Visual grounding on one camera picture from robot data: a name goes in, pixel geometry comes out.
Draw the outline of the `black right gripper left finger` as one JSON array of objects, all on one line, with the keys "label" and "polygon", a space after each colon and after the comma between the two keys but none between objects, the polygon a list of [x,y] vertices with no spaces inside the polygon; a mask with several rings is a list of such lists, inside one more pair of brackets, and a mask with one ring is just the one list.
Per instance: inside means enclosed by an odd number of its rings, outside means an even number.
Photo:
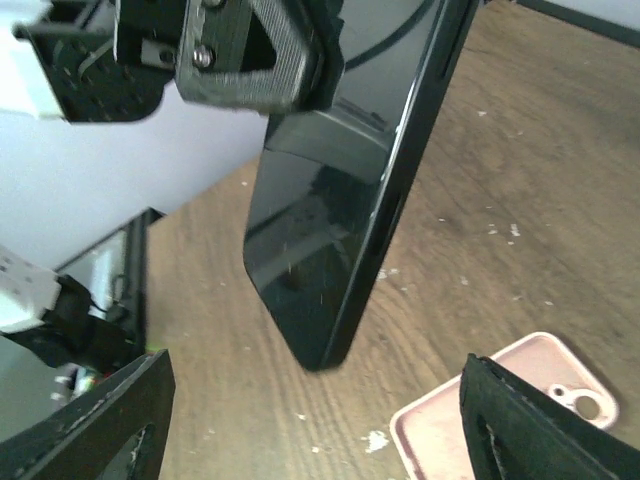
[{"label": "black right gripper left finger", "polygon": [[134,360],[1,443],[3,479],[157,479],[175,394],[169,352]]}]

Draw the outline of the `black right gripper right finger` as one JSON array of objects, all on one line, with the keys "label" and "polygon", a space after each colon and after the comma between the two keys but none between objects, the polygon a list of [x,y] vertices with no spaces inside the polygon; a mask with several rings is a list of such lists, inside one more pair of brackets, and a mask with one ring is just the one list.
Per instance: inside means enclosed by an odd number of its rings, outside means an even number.
[{"label": "black right gripper right finger", "polygon": [[479,480],[639,477],[637,449],[488,357],[467,357],[459,405],[470,463]]}]

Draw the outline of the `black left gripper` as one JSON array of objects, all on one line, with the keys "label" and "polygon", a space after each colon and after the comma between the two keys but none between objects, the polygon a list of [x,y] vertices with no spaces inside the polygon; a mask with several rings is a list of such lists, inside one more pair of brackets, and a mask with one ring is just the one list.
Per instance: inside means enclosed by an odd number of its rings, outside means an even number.
[{"label": "black left gripper", "polygon": [[21,110],[68,123],[152,115],[173,79],[183,1],[48,1],[11,24]]}]

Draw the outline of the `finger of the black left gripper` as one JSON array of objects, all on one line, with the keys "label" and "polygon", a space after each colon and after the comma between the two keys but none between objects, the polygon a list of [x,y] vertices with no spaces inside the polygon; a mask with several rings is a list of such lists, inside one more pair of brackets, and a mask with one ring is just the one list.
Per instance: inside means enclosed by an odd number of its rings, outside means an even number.
[{"label": "finger of the black left gripper", "polygon": [[189,1],[175,83],[190,103],[292,114],[331,107],[345,69],[340,1]]}]

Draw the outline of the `pink phone case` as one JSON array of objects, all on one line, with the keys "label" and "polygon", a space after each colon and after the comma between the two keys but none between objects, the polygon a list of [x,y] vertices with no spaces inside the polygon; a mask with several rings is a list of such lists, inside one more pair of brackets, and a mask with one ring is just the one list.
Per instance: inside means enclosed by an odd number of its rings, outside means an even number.
[{"label": "pink phone case", "polygon": [[[534,332],[492,359],[595,427],[607,430],[619,404],[565,343]],[[411,479],[474,477],[459,408],[460,376],[406,405],[390,422],[391,436]]]}]

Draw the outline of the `black smartphone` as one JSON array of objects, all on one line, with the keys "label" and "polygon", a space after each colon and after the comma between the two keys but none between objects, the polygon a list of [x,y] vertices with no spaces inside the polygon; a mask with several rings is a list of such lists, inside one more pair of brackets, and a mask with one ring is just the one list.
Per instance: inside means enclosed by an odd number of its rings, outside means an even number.
[{"label": "black smartphone", "polygon": [[349,351],[478,3],[339,7],[333,104],[270,119],[243,245],[253,286],[310,372]]}]

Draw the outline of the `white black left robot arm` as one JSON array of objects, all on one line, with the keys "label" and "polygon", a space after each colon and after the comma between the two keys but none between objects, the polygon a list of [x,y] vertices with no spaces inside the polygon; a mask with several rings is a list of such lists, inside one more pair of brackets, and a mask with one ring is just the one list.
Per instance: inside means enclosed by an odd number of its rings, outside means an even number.
[{"label": "white black left robot arm", "polygon": [[[71,124],[133,123],[167,84],[192,104],[262,114],[331,104],[344,60],[338,1],[3,2],[1,106]],[[141,355],[141,320],[97,317],[67,275],[1,253],[1,333],[46,365],[112,373]]]}]

